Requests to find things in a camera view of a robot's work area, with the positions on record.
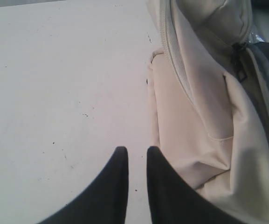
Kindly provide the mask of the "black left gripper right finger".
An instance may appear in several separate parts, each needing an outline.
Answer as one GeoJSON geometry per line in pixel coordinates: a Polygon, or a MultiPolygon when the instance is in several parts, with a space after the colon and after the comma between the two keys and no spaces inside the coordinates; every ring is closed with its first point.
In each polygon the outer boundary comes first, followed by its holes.
{"type": "Polygon", "coordinates": [[[158,147],[147,150],[147,190],[153,224],[223,223],[223,212],[190,188],[158,147]]]}

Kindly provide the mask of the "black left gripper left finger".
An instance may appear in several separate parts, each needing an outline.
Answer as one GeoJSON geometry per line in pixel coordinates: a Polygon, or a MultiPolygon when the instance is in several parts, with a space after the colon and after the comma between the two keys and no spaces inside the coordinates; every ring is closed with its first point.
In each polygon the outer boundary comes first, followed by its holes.
{"type": "Polygon", "coordinates": [[[129,192],[126,147],[117,147],[93,182],[42,224],[124,224],[129,192]]]}

